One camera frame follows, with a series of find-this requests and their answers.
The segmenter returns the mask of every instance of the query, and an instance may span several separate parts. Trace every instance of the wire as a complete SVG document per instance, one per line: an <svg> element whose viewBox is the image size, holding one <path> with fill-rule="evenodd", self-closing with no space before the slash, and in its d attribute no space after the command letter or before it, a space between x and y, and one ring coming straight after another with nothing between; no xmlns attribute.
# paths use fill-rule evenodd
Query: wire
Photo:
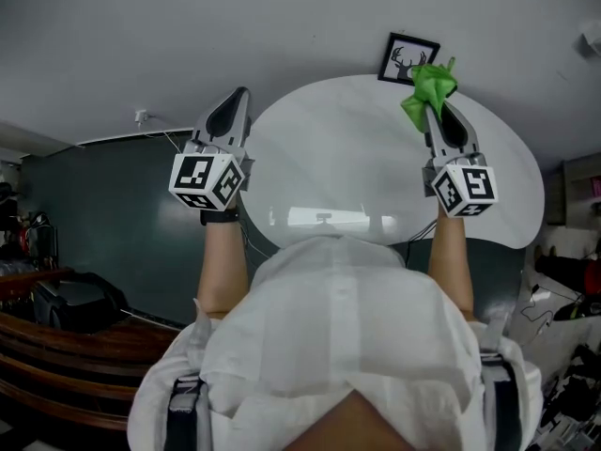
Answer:
<svg viewBox="0 0 601 451"><path fill-rule="evenodd" d="M263 251L261 251L260 249L258 249L252 242L251 242L251 238L248 236L248 230L246 228L244 228L246 226L246 222L243 219L240 219L240 222L244 222L244 225L241 225L240 228L242 229L242 234L244 236L244 239L246 240L246 245L247 246L251 246L252 249L254 249L257 253L259 253L261 256L263 256L264 258L269 259L270 256L268 256L267 254L265 254Z"/></svg>
<svg viewBox="0 0 601 451"><path fill-rule="evenodd" d="M144 320L145 322L150 322L151 324L154 324L156 326L161 326L167 329L173 329L175 331L181 332L181 329L174 327L174 326L170 326L168 324L163 324L162 322L158 322L156 320L152 320L152 319L147 319L147 318L143 318L142 316L138 316L137 314L133 314L131 311L128 311L126 309L119 309L121 312L128 314L129 316L132 316L133 318L139 319L139 320Z"/></svg>
<svg viewBox="0 0 601 451"><path fill-rule="evenodd" d="M138 131L142 130L142 121L138 122ZM171 142L171 145L173 147L175 147L177 149L177 153L180 154L181 150L179 149L179 141L177 140L177 136L172 134L176 140L177 140L177 144L171 140L171 137L169 136L171 133L170 132L166 132L166 131L162 131L162 135L149 135L147 133L143 133L144 137L148 137L149 139L162 139L164 137L167 137L169 139L169 142Z"/></svg>
<svg viewBox="0 0 601 451"><path fill-rule="evenodd" d="M244 230L244 228L242 226L240 226L240 227L242 229L242 239L244 240L244 256L248 259L248 261L251 263L251 265L255 269L258 269L259 266L256 265L256 263L253 261L253 258L250 255L250 253L248 252L248 235L246 234L246 231Z"/></svg>
<svg viewBox="0 0 601 451"><path fill-rule="evenodd" d="M436 224L437 224L437 220L434 219L430 224L428 224L420 232L418 232L411 239L409 239L409 242L418 241L420 239L423 239L434 227L436 227Z"/></svg>
<svg viewBox="0 0 601 451"><path fill-rule="evenodd" d="M179 150L179 146L173 140L171 140L171 137L169 136L169 134L167 132L163 132L163 133L165 134L165 137L167 137L169 139L169 142L171 142L171 145L177 149L177 153L180 154L181 150Z"/></svg>
<svg viewBox="0 0 601 451"><path fill-rule="evenodd" d="M31 220L30 227L41 226L42 224L50 224L50 219L48 218L46 212L38 212L36 215L34 215L34 218Z"/></svg>
<svg viewBox="0 0 601 451"><path fill-rule="evenodd" d="M538 318L534 318L534 319L531 318L530 316L528 316L528 314L524 313L524 311L526 311L528 309L533 309L534 307L536 307L536 302L534 302L533 305L529 305L528 307L524 307L521 311L519 311L519 314L521 314L524 318L526 318L530 322L536 322L537 320L539 320L545 314L550 314L551 315L551 320L553 320L553 318L555 317L555 314L553 313L553 311L545 311Z"/></svg>
<svg viewBox="0 0 601 451"><path fill-rule="evenodd" d="M30 230L35 230L35 229L40 229L42 227L52 227L49 224L42 224L42 225L32 225L30 226L26 231L25 231L25 239L29 240L29 231Z"/></svg>
<svg viewBox="0 0 601 451"><path fill-rule="evenodd" d="M425 236L427 236L432 229L436 228L437 220L434 219L430 224L424 227L421 231L415 234L411 239L408 240L407 244L407 256L405 257L405 267L408 269L409 267L409 259L411 257L411 245L416 241L421 241Z"/></svg>

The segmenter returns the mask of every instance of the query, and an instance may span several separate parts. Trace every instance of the white tabletop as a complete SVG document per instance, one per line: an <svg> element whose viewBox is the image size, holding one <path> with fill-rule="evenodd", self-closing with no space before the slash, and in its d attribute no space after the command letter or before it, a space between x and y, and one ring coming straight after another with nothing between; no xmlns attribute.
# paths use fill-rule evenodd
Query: white tabletop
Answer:
<svg viewBox="0 0 601 451"><path fill-rule="evenodd" d="M437 215L422 181L429 150L400 107L412 92L357 75L304 86L267 109L246 141L256 162L242 193L259 231L280 247L324 234L388 245L427 226ZM482 105L457 92L449 102L474 127L499 188L498 204L465 219L468 237L527 246L545 201L536 160Z"/></svg>

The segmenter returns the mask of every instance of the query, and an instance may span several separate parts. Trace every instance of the picture frame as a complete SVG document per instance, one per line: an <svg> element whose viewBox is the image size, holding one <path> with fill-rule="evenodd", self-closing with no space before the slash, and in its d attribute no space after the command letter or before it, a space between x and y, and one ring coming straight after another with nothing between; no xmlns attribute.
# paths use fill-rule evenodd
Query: picture frame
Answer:
<svg viewBox="0 0 601 451"><path fill-rule="evenodd" d="M434 41L391 33L378 80L412 86L411 69L434 62L439 49L440 44Z"/></svg>

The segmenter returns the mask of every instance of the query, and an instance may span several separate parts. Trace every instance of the person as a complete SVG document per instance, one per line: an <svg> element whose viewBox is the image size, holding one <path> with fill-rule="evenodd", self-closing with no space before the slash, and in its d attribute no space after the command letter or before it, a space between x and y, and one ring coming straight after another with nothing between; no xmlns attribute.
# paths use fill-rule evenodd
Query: person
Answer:
<svg viewBox="0 0 601 451"><path fill-rule="evenodd" d="M483 451L485 334L463 220L441 209L428 275L385 246L313 237L267 260L250 291L239 224L208 223L196 322L145 376L130 447L163 450L174 381L200 373L215 450ZM499 349L525 449L541 375L515 342Z"/></svg>
<svg viewBox="0 0 601 451"><path fill-rule="evenodd" d="M601 291L601 260L558 257L552 246L549 255L543 248L534 248L534 269L579 294L592 296Z"/></svg>

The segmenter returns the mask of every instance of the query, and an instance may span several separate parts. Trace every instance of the green rag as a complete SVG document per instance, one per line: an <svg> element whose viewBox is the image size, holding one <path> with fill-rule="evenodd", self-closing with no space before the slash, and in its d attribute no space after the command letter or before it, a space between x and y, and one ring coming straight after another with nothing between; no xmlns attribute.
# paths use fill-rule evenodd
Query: green rag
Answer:
<svg viewBox="0 0 601 451"><path fill-rule="evenodd" d="M454 64L453 57L447 67L425 64L412 69L415 91L401 102L401 107L421 133L424 133L425 106L428 103L432 105L439 119L442 119L444 100L457 89L457 80L451 74Z"/></svg>

